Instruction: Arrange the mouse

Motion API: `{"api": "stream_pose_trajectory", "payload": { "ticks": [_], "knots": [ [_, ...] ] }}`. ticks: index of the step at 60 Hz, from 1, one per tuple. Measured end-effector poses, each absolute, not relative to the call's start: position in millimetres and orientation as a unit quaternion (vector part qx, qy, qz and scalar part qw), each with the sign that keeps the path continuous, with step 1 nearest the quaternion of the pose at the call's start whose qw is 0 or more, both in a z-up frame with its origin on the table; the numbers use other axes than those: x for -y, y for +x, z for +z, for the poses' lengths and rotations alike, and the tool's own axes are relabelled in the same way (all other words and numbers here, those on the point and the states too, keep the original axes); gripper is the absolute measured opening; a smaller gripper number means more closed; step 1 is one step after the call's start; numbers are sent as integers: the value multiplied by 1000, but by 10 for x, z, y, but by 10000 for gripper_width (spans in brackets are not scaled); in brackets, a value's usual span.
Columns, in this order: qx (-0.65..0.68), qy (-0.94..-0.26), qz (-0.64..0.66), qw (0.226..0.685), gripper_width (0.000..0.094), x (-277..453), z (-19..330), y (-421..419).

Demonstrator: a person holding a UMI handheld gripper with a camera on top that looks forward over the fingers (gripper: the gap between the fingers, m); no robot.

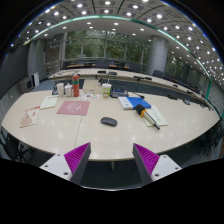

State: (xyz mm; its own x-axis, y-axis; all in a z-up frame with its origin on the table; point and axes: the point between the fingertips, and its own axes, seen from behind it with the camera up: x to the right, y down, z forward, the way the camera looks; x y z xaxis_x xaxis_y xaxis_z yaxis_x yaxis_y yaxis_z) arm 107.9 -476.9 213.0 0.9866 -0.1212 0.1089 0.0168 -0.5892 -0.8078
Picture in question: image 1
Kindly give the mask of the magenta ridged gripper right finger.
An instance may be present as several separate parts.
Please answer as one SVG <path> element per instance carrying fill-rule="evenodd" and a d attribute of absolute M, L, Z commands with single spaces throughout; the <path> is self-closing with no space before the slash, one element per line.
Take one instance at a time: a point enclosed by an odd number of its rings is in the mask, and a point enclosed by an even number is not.
<path fill-rule="evenodd" d="M 143 184 L 149 184 L 181 170 L 168 155 L 161 155 L 149 149 L 133 144 L 133 155 Z"/>

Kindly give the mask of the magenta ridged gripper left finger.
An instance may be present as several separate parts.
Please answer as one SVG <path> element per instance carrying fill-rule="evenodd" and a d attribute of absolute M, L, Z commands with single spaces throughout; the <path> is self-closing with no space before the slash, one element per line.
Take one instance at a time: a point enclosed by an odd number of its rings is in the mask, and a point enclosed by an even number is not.
<path fill-rule="evenodd" d="M 79 185 L 90 154 L 91 144 L 86 143 L 66 154 L 54 155 L 41 169 Z"/>

